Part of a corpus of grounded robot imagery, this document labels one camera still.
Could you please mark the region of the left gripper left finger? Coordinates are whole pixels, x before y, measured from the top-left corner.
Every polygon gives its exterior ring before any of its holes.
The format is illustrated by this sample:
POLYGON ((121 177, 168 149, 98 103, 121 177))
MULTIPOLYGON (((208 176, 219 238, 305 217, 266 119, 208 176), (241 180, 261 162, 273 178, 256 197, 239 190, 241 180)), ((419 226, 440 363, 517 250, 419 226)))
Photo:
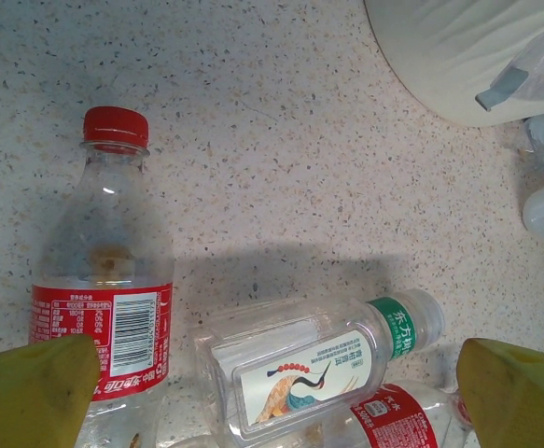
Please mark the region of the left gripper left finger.
POLYGON ((0 353, 0 447, 73 447, 100 377, 92 337, 0 353))

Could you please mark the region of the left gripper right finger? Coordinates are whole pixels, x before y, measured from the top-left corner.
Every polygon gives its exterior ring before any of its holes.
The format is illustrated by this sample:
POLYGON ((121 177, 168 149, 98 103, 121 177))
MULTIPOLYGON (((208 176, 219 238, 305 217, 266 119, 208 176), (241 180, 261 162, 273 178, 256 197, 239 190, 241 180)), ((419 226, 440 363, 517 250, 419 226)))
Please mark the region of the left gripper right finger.
POLYGON ((456 377, 481 447, 544 447, 543 352, 470 338, 456 377))

